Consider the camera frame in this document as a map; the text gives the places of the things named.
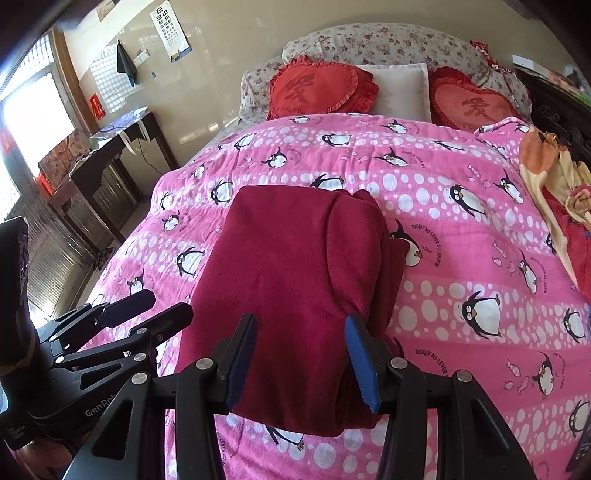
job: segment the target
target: dark wooden furniture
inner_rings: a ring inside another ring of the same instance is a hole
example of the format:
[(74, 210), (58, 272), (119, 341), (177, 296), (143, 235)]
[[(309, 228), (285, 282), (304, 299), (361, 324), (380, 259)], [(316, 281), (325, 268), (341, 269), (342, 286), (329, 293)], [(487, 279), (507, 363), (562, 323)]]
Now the dark wooden furniture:
[(591, 108), (525, 70), (517, 69), (517, 76), (530, 91), (534, 125), (556, 134), (574, 160), (591, 167)]
[[(174, 157), (173, 152), (170, 150), (170, 146), (164, 138), (154, 114), (152, 112), (147, 113), (141, 120), (144, 123), (150, 138), (156, 140), (158, 143), (169, 168), (171, 170), (177, 169), (179, 164)], [(137, 122), (125, 128), (124, 131), (130, 141), (144, 138)], [(98, 150), (91, 152), (89, 158), (70, 174), (70, 179), (58, 188), (51, 199), (51, 205), (63, 213), (64, 220), (82, 238), (82, 240), (88, 244), (95, 254), (99, 252), (99, 249), (82, 231), (80, 226), (68, 215), (67, 210), (72, 201), (72, 197), (79, 192), (88, 207), (111, 235), (113, 235), (119, 243), (123, 244), (123, 242), (125, 242), (125, 237), (111, 221), (108, 212), (105, 212), (94, 198), (94, 194), (102, 184), (103, 172), (109, 165), (113, 165), (113, 168), (124, 181), (134, 200), (139, 202), (143, 199), (143, 195), (138, 186), (135, 184), (133, 178), (129, 175), (129, 172), (119, 158), (124, 148), (126, 148), (125, 144), (119, 135), (116, 135), (105, 142)]]

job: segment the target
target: cartoon penguin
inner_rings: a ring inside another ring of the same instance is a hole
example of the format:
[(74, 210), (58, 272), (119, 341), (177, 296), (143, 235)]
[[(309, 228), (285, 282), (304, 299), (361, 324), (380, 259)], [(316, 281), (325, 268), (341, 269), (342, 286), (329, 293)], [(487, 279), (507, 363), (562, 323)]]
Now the cartoon penguin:
[(482, 207), (478, 197), (472, 192), (466, 190), (461, 185), (456, 183), (453, 187), (451, 187), (449, 189), (449, 195), (452, 197), (452, 200), (462, 207), (466, 213), (469, 213), (473, 217), (475, 216), (474, 212), (484, 215), (484, 208)]
[(523, 197), (515, 184), (509, 179), (509, 175), (507, 175), (507, 171), (503, 169), (505, 172), (505, 177), (500, 179), (499, 183), (495, 183), (495, 186), (499, 187), (502, 190), (505, 190), (505, 193), (513, 199), (515, 203), (523, 203)]
[(450, 150), (452, 152), (464, 152), (464, 147), (458, 145), (457, 143), (445, 142), (443, 140), (433, 140), (433, 143), (436, 143), (440, 147), (445, 148), (446, 150)]
[(233, 186), (234, 184), (231, 181), (220, 180), (209, 196), (216, 205), (229, 202), (232, 199)]
[(277, 439), (277, 437), (279, 437), (280, 439), (285, 440), (287, 443), (295, 445), (299, 451), (302, 451), (304, 449), (303, 433), (288, 432), (287, 430), (269, 427), (269, 425), (265, 425), (265, 428), (267, 428), (267, 431), (269, 432), (269, 435), (271, 435), (271, 438), (273, 439), (273, 442), (275, 442), (275, 445), (279, 445), (279, 440)]
[(554, 388), (554, 372), (552, 371), (552, 362), (544, 352), (540, 352), (545, 356), (545, 360), (540, 365), (538, 374), (531, 377), (531, 379), (538, 384), (538, 388), (542, 392), (543, 398), (548, 397)]
[(557, 251), (554, 248), (554, 242), (552, 241), (552, 237), (550, 236), (550, 233), (548, 233), (548, 235), (546, 235), (546, 245), (548, 245), (548, 247), (550, 247), (550, 251), (552, 252), (552, 255), (557, 254)]
[(251, 144), (252, 139), (254, 138), (256, 134), (248, 134), (248, 135), (244, 135), (244, 137), (242, 137), (240, 140), (238, 140), (235, 144), (234, 144), (234, 148), (236, 148), (236, 150), (240, 150), (241, 148), (247, 147), (248, 145)]
[(127, 285), (129, 285), (130, 295), (142, 291), (144, 289), (144, 271), (142, 270), (142, 274), (139, 277), (135, 277), (132, 281), (128, 280)]
[(382, 125), (382, 127), (389, 128), (395, 134), (405, 134), (408, 130), (404, 125), (400, 125), (396, 120), (390, 122), (388, 125)]
[(423, 258), (423, 252), (421, 252), (421, 249), (418, 247), (418, 243), (416, 243), (414, 239), (404, 231), (398, 219), (395, 220), (398, 224), (398, 230), (392, 232), (390, 234), (390, 238), (401, 238), (402, 240), (406, 240), (408, 242), (410, 249), (408, 250), (404, 262), (406, 263), (407, 267), (414, 267), (418, 265), (418, 263)]
[(200, 180), (203, 178), (203, 174), (205, 173), (205, 164), (199, 165), (199, 168), (193, 172), (193, 178), (196, 180)]
[(589, 416), (589, 401), (582, 402), (583, 400), (577, 402), (569, 416), (569, 429), (573, 432), (573, 437), (576, 437), (578, 432), (583, 431), (585, 423), (587, 423), (587, 417)]
[(183, 273), (187, 275), (196, 275), (197, 269), (201, 259), (205, 255), (205, 252), (195, 250), (196, 247), (191, 247), (177, 256), (177, 267), (178, 273), (183, 276)]
[(535, 276), (534, 271), (531, 269), (529, 263), (525, 259), (525, 255), (521, 252), (522, 260), (519, 262), (517, 268), (521, 271), (527, 288), (529, 289), (530, 293), (533, 295), (536, 291), (538, 291), (538, 278)]
[(462, 317), (478, 336), (500, 337), (501, 299), (498, 295), (479, 299), (478, 295), (480, 290), (462, 303)]
[(328, 143), (331, 147), (339, 147), (341, 145), (349, 145), (351, 135), (344, 134), (330, 134), (322, 135), (322, 141)]
[(277, 153), (273, 153), (273, 155), (261, 163), (266, 163), (270, 168), (284, 167), (287, 163), (287, 157), (281, 153), (281, 147), (277, 147)]
[(320, 177), (310, 183), (310, 187), (323, 190), (341, 190), (343, 188), (343, 185), (345, 184), (345, 179), (343, 177), (328, 179), (325, 178), (327, 175), (327, 173), (323, 173)]
[(380, 160), (384, 160), (384, 161), (388, 162), (390, 165), (393, 165), (394, 167), (408, 166), (407, 161), (404, 160), (403, 158), (397, 156), (396, 153), (394, 153), (394, 149), (392, 147), (390, 147), (390, 153), (385, 153), (381, 157), (374, 157), (374, 158), (379, 158)]
[(172, 201), (173, 194), (165, 193), (164, 195), (162, 195), (162, 198), (160, 199), (160, 208), (162, 208), (162, 210), (169, 210), (170, 207), (172, 207)]
[(566, 329), (566, 333), (568, 333), (575, 342), (580, 343), (579, 340), (585, 338), (585, 329), (579, 312), (571, 312), (570, 309), (566, 309), (562, 323)]
[(178, 215), (171, 215), (167, 219), (162, 220), (164, 224), (164, 231), (169, 232), (174, 230), (178, 225)]

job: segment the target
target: pink bedsheet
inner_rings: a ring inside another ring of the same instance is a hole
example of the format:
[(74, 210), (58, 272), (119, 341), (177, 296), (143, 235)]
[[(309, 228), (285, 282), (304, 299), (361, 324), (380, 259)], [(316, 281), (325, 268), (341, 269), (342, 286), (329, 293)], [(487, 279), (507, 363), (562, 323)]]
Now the pink bedsheet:
[[(110, 261), (90, 301), (149, 288), (157, 304), (144, 319), (190, 300), (232, 196), (244, 185), (366, 189), (392, 234), (411, 247), (388, 334), (425, 371), (472, 371), (538, 478), (567, 478), (589, 413), (589, 305), (553, 255), (548, 229), (521, 183), (524, 131), (511, 118), (472, 135), (330, 114), (234, 134), (162, 177), (148, 216)], [(92, 344), (124, 337), (137, 322), (103, 332)], [(160, 355), (161, 375), (174, 371), (179, 340), (168, 341)], [(176, 477), (173, 422), (170, 413), (169, 478)], [(327, 439), (278, 432), (233, 414), (217, 419), (229, 479), (372, 479), (385, 426), (382, 419), (371, 431)], [(434, 480), (434, 415), (428, 436), (426, 479)]]

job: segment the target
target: window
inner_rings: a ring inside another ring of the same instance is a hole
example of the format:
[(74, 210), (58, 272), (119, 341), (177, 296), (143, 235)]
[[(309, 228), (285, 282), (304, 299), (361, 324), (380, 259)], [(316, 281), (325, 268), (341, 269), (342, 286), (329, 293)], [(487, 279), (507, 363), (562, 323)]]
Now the window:
[(51, 73), (6, 100), (4, 121), (34, 177), (39, 161), (74, 131)]

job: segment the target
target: folded red cloth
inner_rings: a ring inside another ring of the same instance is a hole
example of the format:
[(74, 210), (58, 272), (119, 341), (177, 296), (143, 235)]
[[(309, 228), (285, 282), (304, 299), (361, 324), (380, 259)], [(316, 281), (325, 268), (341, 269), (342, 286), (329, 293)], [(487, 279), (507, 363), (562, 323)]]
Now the folded red cloth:
[(384, 334), (407, 252), (364, 190), (241, 188), (192, 295), (177, 371), (253, 313), (258, 340), (234, 413), (321, 436), (373, 428), (349, 366), (345, 319), (359, 312), (372, 336)]

